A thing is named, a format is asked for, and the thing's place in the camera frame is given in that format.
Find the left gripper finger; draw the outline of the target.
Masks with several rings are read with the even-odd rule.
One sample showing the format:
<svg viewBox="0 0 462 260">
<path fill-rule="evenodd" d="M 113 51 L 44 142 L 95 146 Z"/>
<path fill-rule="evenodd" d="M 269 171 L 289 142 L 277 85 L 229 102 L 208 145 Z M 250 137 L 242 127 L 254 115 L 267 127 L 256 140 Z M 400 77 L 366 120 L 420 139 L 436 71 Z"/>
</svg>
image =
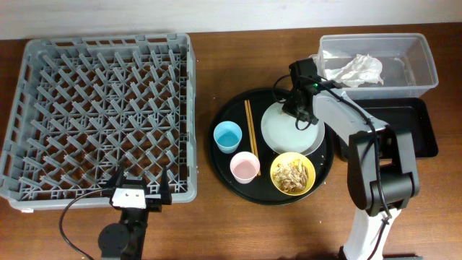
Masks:
<svg viewBox="0 0 462 260">
<path fill-rule="evenodd" d="M 113 171 L 110 179 L 106 182 L 107 189 L 116 189 L 121 185 L 121 180 L 123 177 L 124 166 L 122 164 L 118 165 Z"/>
<path fill-rule="evenodd" d="M 160 181 L 160 199 L 162 204 L 171 205 L 172 204 L 172 195 L 170 193 L 170 186 L 168 180 L 167 169 L 162 169 L 161 181 Z"/>
</svg>

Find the white napkin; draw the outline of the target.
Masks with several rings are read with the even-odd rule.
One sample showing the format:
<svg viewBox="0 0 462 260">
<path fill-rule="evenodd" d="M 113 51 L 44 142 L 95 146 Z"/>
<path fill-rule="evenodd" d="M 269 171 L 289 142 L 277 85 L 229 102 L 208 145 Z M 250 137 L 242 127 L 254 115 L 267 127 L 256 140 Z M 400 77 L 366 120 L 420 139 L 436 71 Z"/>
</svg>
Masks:
<svg viewBox="0 0 462 260">
<path fill-rule="evenodd" d="M 318 54 L 313 54 L 310 58 L 314 60 L 319 70 L 318 74 L 327 80 L 333 80 L 352 88 L 358 88 L 365 83 L 384 85 L 380 76 L 383 64 L 369 54 L 357 54 L 355 58 L 339 69 L 321 70 L 321 66 L 326 65 L 327 61 L 322 63 Z"/>
</svg>

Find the yellow bowl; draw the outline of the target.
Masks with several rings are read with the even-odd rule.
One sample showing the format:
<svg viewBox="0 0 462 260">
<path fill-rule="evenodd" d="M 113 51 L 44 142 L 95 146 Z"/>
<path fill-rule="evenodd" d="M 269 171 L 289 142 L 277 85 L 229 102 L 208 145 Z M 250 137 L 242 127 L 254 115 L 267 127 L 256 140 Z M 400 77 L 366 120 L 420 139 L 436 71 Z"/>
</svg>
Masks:
<svg viewBox="0 0 462 260">
<path fill-rule="evenodd" d="M 278 155 L 270 167 L 271 181 L 283 194 L 304 195 L 314 186 L 315 168 L 311 161 L 296 152 Z"/>
</svg>

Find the food scraps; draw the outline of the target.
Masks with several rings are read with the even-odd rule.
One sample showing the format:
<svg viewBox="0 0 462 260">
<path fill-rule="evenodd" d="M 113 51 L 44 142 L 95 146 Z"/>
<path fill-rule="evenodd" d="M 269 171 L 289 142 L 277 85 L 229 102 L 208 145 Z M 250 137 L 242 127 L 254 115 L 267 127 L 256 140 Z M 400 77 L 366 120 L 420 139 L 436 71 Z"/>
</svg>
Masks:
<svg viewBox="0 0 462 260">
<path fill-rule="evenodd" d="M 272 177 L 276 186 L 288 194 L 296 194 L 304 190 L 308 182 L 308 169 L 301 160 L 279 163 Z"/>
</svg>

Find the blue plastic cup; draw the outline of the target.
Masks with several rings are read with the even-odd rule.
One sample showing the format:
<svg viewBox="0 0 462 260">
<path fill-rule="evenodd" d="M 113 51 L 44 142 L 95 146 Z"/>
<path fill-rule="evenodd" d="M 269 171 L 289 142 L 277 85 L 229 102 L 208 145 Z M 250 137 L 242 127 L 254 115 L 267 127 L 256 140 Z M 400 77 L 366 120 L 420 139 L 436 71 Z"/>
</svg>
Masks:
<svg viewBox="0 0 462 260">
<path fill-rule="evenodd" d="M 243 133 L 235 122 L 223 121 L 214 128 L 213 137 L 221 152 L 231 154 L 239 146 Z"/>
</svg>

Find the pink plastic cup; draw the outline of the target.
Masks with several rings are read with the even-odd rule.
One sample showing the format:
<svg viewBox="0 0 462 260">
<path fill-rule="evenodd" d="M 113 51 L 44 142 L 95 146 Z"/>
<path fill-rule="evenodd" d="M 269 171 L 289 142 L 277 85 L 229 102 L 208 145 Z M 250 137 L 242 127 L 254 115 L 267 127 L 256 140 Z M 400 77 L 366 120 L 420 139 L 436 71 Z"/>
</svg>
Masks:
<svg viewBox="0 0 462 260">
<path fill-rule="evenodd" d="M 239 152 L 230 161 L 230 171 L 241 184 L 250 183 L 260 170 L 259 159 L 251 152 Z"/>
</svg>

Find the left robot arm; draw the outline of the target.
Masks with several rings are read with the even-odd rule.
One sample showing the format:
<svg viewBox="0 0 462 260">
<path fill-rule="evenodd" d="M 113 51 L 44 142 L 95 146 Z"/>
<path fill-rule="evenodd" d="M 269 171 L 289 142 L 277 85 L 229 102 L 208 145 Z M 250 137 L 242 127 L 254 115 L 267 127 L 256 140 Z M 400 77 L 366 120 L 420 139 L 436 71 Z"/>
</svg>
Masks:
<svg viewBox="0 0 462 260">
<path fill-rule="evenodd" d="M 121 211 L 118 222 L 107 225 L 100 232 L 98 246 L 102 259 L 140 259 L 151 212 L 161 212 L 164 205 L 172 204 L 168 174 L 161 172 L 160 198 L 147 197 L 147 182 L 144 179 L 131 180 L 124 176 L 120 164 L 104 185 L 103 196 L 110 199 L 110 205 Z"/>
</svg>

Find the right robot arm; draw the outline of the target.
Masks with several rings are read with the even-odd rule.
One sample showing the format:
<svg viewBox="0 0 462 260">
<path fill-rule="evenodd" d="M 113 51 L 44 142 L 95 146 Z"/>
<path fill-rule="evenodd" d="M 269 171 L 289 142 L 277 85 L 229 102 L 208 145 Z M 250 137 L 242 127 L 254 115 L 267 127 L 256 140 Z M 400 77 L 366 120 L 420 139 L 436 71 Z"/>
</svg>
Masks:
<svg viewBox="0 0 462 260">
<path fill-rule="evenodd" d="M 318 75 L 312 58 L 289 65 L 283 111 L 308 126 L 327 124 L 347 145 L 347 187 L 356 207 L 339 259 L 382 259 L 395 219 L 420 184 L 411 132 L 358 106 L 340 84 Z"/>
</svg>

